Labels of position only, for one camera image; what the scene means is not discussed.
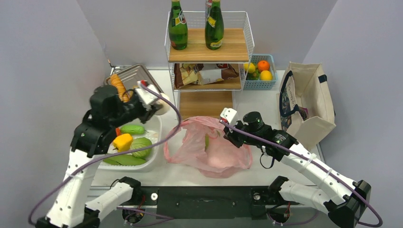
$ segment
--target wooden shelf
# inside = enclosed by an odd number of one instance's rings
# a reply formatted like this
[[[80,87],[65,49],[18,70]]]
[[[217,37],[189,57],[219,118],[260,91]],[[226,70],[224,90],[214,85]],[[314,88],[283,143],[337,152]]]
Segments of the wooden shelf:
[[[219,118],[224,108],[232,108],[231,91],[181,92],[179,112],[183,119],[203,115]]]
[[[215,83],[206,84],[206,85],[187,84],[177,90],[210,90],[210,89],[240,90],[241,89],[240,77],[231,78],[231,79],[228,79],[225,81],[215,82]]]
[[[241,28],[226,28],[220,49],[210,50],[204,40],[204,28],[189,28],[188,46],[184,50],[171,47],[170,63],[246,63],[249,62],[245,36]]]

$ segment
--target blue plastic basket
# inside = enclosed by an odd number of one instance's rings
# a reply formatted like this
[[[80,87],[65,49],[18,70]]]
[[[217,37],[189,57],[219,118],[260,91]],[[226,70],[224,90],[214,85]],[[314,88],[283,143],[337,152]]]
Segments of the blue plastic basket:
[[[274,66],[274,59],[272,55],[262,55],[262,54],[253,54],[251,63],[256,65],[259,61],[266,60],[270,63],[270,72],[273,75],[273,80],[271,81],[260,81],[260,80],[246,80],[244,89],[262,89],[262,90],[269,90],[271,89],[277,81],[277,71],[276,67]]]

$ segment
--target white table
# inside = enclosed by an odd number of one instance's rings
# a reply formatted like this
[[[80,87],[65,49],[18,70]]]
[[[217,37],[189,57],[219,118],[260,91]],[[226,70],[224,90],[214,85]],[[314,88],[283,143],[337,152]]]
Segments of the white table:
[[[168,70],[150,70],[154,79],[157,81],[161,89],[173,101],[173,90],[171,86]],[[272,90],[245,90],[235,92],[235,107],[242,117],[248,112],[258,111],[261,113],[263,121],[269,124],[273,129],[280,128],[280,119],[277,108],[278,87],[284,71],[278,71],[278,81]],[[163,120],[163,135],[175,127],[177,120],[173,110],[161,116]],[[179,143],[181,138],[173,138],[169,143]],[[139,180],[142,186],[268,186],[273,180],[281,175],[304,185],[313,185],[313,183],[305,178],[302,174],[294,169],[276,162],[273,168],[266,170],[261,167],[259,157],[261,151],[256,147],[251,147],[253,154],[253,165],[249,170],[240,171],[227,179],[213,179],[203,176],[196,168],[180,165],[168,164],[165,161],[161,166],[146,173],[122,172],[122,171],[104,171],[98,170],[91,187],[90,196],[96,197],[109,189],[111,183],[123,176],[132,177]],[[323,159],[320,148],[311,151]],[[263,163],[269,166],[271,158],[264,157]]]

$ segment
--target black cylinder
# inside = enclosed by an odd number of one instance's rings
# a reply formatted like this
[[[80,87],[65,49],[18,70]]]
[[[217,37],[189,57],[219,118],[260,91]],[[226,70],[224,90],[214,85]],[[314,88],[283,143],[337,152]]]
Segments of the black cylinder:
[[[244,123],[248,124],[247,131],[248,132],[257,132],[263,126],[264,122],[262,120],[262,116],[259,112],[250,112],[243,117]]]

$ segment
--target green glass bottle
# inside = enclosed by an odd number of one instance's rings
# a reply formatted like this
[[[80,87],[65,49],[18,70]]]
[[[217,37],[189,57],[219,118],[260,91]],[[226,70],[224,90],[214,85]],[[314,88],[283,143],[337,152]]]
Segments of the green glass bottle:
[[[169,39],[176,50],[183,50],[188,45],[188,25],[179,0],[172,0],[168,24]]]
[[[220,0],[212,0],[209,17],[206,21],[204,38],[208,49],[216,50],[222,45],[224,38],[224,20],[222,19]]]

